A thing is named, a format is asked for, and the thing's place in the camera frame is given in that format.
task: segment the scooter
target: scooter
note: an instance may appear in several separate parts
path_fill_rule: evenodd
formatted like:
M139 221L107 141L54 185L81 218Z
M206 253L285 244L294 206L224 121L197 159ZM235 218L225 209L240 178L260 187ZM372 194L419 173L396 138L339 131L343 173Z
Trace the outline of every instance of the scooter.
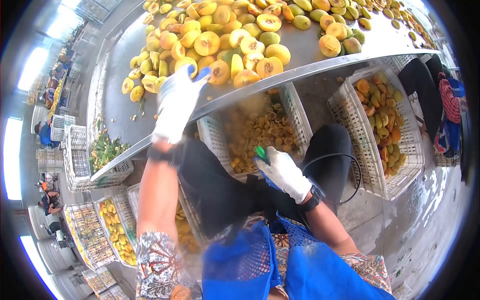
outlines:
M55 238L60 248L73 248L73 237L70 235L67 226L63 222L63 217L57 217L52 214L45 217L48 227L40 224L40 228L44 228L48 235Z

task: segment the hand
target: hand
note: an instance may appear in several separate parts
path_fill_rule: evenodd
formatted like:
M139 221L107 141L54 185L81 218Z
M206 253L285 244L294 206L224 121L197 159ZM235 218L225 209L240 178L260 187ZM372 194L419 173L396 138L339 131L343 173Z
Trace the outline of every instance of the hand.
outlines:
M257 168L270 186L269 181L275 185L274 187L295 199L296 204L301 204L312 189L312 183L302 174L290 155L277 151L272 146L268 146L266 152L270 165L255 156L253 161Z
M193 65L184 65L166 79L158 96L158 119L152 133L152 142L167 140L176 144L197 104L202 87L212 77L210 68L203 68L195 81L190 79Z

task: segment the stainless steel table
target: stainless steel table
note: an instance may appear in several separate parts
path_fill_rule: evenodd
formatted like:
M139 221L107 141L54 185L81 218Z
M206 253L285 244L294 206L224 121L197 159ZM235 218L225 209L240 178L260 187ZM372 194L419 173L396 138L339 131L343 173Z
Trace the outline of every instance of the stainless steel table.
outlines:
M174 9L180 11L176 4L177 1L172 3ZM139 104L130 101L129 95L123 95L121 92L122 82L131 71L130 59L139 55L140 49L145 46L146 25L142 24L142 20L146 15L147 12L142 9L142 5L133 9L107 35L97 57L88 99L87 149L90 152L92 141L96 136L96 121L100 117L104 120L102 129L105 126L111 138L119 137L122 143L130 143L132 146L93 174L92 180L96 180L100 175L123 160L131 158L150 144L149 135L155 125L153 115L156 114L156 95L145 92L145 116L141 117ZM158 14L152 24L158 26L161 18L165 16L166 14ZM284 66L283 73L241 89L235 89L232 84L227 83L208 84L200 95L191 122L218 109L228 107L249 95L317 73L385 56L440 53L437 50L414 48L412 40L408 37L409 30L404 24L397 30L391 25L391 20L382 13L379 14L374 10L372 16L370 31L360 28L358 22L350 22L352 29L360 29L365 34L366 42L362 45L362 52L336 58L327 58L321 53L317 37L320 28L318 22L312 21L310 29L300 30L283 21L277 33L281 36L280 43L291 53L291 60ZM417 44L421 44L423 42L421 35L417 34L417 38ZM207 97L212 97L213 100L208 101ZM135 121L130 120L130 116L135 114L137 115Z

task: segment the person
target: person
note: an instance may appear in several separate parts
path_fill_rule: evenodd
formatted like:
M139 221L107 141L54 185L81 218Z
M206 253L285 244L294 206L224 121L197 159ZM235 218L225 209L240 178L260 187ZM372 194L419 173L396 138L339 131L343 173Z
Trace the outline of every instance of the person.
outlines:
M45 216L62 210L62 207L55 207L55 203L51 199L51 197L57 197L58 195L59 193L56 191L49 191L42 197L42 201L38 202L38 206L45 209Z
M57 148L60 145L60 142L52 141L50 139L50 133L51 133L50 126L52 123L52 119L47 120L43 126L41 125L41 123L42 122L38 122L38 124L35 125L34 127L35 134L38 134L41 144L47 147Z
M394 299L383 257L361 254L324 201L340 200L350 158L328 157L302 172L288 154L267 147L270 164L257 157L255 163L271 186L252 177L246 183L234 179L205 144L182 140L210 78L205 68L193 82L192 71L181 67L157 99L139 192L137 298ZM328 153L351 153L340 125L313 135L302 165ZM212 241L203 254L202 288L179 249L179 180Z

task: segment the crate of peaches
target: crate of peaches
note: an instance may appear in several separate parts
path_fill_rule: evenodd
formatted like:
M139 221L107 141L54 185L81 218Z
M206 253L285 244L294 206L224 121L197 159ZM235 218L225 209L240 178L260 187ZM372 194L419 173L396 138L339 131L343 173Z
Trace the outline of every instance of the crate of peaches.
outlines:
M425 159L415 114L394 71L386 65L357 70L328 106L350 133L362 188L384 199L399 196ZM360 176L355 164L353 172Z

